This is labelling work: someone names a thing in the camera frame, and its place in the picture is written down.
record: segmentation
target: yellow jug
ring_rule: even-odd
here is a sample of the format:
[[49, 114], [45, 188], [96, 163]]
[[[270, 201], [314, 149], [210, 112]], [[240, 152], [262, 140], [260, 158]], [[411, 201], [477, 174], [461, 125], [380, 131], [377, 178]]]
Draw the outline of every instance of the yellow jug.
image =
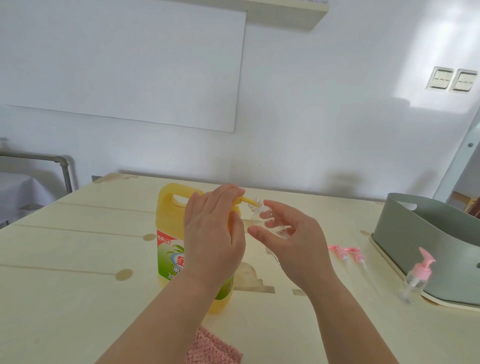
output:
[[[156, 206], [156, 241], [158, 259], [158, 279], [162, 286], [166, 284], [183, 268], [185, 262], [183, 248], [183, 216], [185, 204], [179, 202], [175, 196], [190, 198], [194, 192], [203, 194], [203, 191], [179, 183], [169, 183], [158, 194]], [[256, 201], [239, 197], [233, 202], [232, 211], [240, 214], [237, 206], [240, 202], [247, 202], [255, 206]], [[219, 313], [229, 302], [233, 292], [234, 277], [230, 277], [222, 286], [214, 303], [208, 311], [211, 314]]]

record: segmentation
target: pink pump dispenser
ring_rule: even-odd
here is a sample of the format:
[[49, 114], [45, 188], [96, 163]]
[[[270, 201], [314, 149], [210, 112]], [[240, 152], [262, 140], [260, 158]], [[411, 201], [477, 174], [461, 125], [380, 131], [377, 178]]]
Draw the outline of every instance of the pink pump dispenser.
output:
[[404, 281], [404, 288], [400, 290], [400, 299], [408, 304], [412, 304], [410, 296], [413, 293], [421, 293], [427, 285], [428, 278], [432, 274], [430, 264], [435, 262], [432, 255], [423, 248], [419, 248], [423, 255], [423, 262], [415, 264], [413, 269], [407, 274]]

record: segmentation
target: whiteboard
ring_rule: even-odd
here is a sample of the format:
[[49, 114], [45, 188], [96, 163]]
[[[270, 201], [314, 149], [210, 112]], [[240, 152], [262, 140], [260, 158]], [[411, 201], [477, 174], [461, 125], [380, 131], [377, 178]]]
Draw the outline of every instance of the whiteboard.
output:
[[232, 132], [245, 12], [1, 0], [0, 103]]

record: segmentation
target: pink towel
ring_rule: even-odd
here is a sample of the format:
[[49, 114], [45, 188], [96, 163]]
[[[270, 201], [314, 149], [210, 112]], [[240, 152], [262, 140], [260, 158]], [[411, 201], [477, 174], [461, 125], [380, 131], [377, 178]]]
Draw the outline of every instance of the pink towel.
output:
[[200, 326], [185, 364], [239, 364], [243, 354]]

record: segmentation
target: gray plastic basket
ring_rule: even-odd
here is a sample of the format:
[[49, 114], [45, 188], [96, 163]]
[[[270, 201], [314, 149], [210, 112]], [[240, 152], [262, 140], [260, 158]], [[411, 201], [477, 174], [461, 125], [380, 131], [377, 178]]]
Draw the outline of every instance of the gray plastic basket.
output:
[[425, 248], [436, 260], [425, 292], [480, 305], [480, 219], [431, 198], [388, 194], [372, 238], [405, 274]]

